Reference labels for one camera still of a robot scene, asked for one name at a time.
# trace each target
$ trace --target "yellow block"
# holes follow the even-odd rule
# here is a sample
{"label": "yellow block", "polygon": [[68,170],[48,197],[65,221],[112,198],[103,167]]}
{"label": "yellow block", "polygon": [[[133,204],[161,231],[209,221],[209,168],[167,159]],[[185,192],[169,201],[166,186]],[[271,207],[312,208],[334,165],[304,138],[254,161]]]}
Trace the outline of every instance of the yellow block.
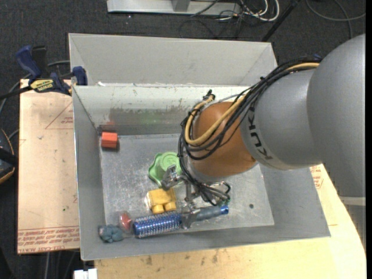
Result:
{"label": "yellow block", "polygon": [[168,191],[162,189],[151,190],[147,193],[147,200],[154,214],[177,209],[176,194],[172,188]]}

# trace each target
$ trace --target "cardboard sheet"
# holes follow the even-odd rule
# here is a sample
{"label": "cardboard sheet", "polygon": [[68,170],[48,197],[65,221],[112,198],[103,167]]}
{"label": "cardboard sheet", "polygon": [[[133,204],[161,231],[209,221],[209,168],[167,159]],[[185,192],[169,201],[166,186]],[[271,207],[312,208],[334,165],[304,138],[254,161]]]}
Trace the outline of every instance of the cardboard sheet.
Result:
{"label": "cardboard sheet", "polygon": [[20,96],[17,252],[80,246],[72,99]]}

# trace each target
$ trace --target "blue clamp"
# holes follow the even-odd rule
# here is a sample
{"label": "blue clamp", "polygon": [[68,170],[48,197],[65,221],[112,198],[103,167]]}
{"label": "blue clamp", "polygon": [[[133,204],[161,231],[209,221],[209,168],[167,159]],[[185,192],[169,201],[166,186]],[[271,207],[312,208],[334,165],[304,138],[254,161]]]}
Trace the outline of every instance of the blue clamp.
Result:
{"label": "blue clamp", "polygon": [[37,67],[36,62],[33,60],[31,55],[31,45],[22,47],[16,53],[16,59],[18,64],[32,76],[28,84],[32,83],[37,77],[41,76],[41,70]]}
{"label": "blue clamp", "polygon": [[[37,66],[31,54],[31,46],[26,45],[16,53],[18,64],[31,74],[28,86],[36,92],[58,92],[71,95],[71,86],[60,80],[56,73],[51,73],[49,78],[41,78],[42,71]],[[78,85],[87,85],[88,79],[85,70],[81,66],[74,67],[73,76]]]}
{"label": "blue clamp", "polygon": [[84,68],[82,68],[81,66],[76,66],[72,68],[72,73],[76,78],[77,85],[82,86],[88,85],[88,77],[87,74],[85,73]]}

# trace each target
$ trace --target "yellow clamp label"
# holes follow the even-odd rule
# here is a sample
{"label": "yellow clamp label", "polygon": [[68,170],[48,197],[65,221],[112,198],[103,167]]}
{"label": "yellow clamp label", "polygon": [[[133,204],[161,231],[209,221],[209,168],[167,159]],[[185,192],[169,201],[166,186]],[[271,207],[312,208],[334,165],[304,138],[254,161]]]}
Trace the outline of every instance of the yellow clamp label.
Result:
{"label": "yellow clamp label", "polygon": [[34,90],[37,90],[39,92],[44,91],[46,89],[53,88],[53,80],[50,79],[40,79],[35,80],[30,87]]}

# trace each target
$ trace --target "small toy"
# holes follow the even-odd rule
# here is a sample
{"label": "small toy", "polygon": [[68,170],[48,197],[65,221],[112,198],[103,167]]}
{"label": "small toy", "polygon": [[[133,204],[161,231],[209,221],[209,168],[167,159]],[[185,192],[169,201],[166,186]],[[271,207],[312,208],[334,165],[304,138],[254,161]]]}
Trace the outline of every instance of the small toy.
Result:
{"label": "small toy", "polygon": [[116,149],[117,148],[117,133],[102,132],[101,147]]}
{"label": "small toy", "polygon": [[124,239],[123,230],[112,224],[109,224],[108,226],[99,226],[98,234],[99,237],[107,243],[117,242]]}
{"label": "small toy", "polygon": [[171,188],[168,191],[162,189],[151,190],[147,193],[147,200],[154,214],[159,214],[177,209],[176,194]]}
{"label": "small toy", "polygon": [[176,166],[177,174],[181,174],[180,160],[175,152],[158,153],[155,155],[154,161],[149,168],[149,178],[157,183],[159,188],[162,187],[161,180],[171,165]]}
{"label": "small toy", "polygon": [[193,209],[183,208],[182,213],[166,212],[157,215],[140,217],[133,222],[133,233],[136,238],[165,234],[180,228],[190,228],[196,221],[203,221],[228,214],[228,206],[208,206]]}
{"label": "small toy", "polygon": [[128,212],[124,212],[119,216],[119,226],[127,233],[130,233],[132,219]]}

